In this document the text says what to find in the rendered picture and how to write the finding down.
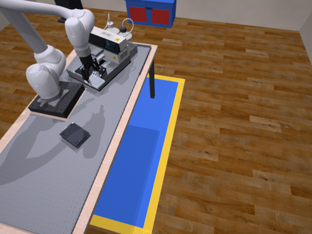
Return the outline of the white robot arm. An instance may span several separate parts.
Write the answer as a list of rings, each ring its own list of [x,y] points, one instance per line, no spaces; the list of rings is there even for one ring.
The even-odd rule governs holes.
[[[0,11],[35,52],[34,58],[37,63],[28,67],[26,77],[31,87],[41,97],[37,100],[41,103],[40,108],[47,105],[57,107],[70,92],[68,89],[61,90],[59,86],[66,58],[62,51],[45,43],[24,13],[65,18],[68,39],[79,57],[91,54],[88,41],[95,24],[93,13],[87,9],[70,10],[57,5],[24,0],[0,0]]]

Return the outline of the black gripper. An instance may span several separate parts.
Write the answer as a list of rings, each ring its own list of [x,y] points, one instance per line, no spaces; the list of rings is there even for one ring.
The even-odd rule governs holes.
[[[95,72],[96,72],[97,77],[101,78],[100,74],[99,74],[100,67],[98,65],[98,62],[97,62],[95,57],[92,58],[91,54],[87,57],[79,57],[79,58],[80,58],[80,61],[82,63],[82,67],[79,68],[81,71],[82,77],[84,80],[86,80],[88,82],[89,86],[92,87],[91,81],[89,79],[89,69],[90,69],[90,67],[93,67]],[[93,65],[93,62],[94,62],[96,67]],[[84,69],[85,69],[85,71],[84,71]]]

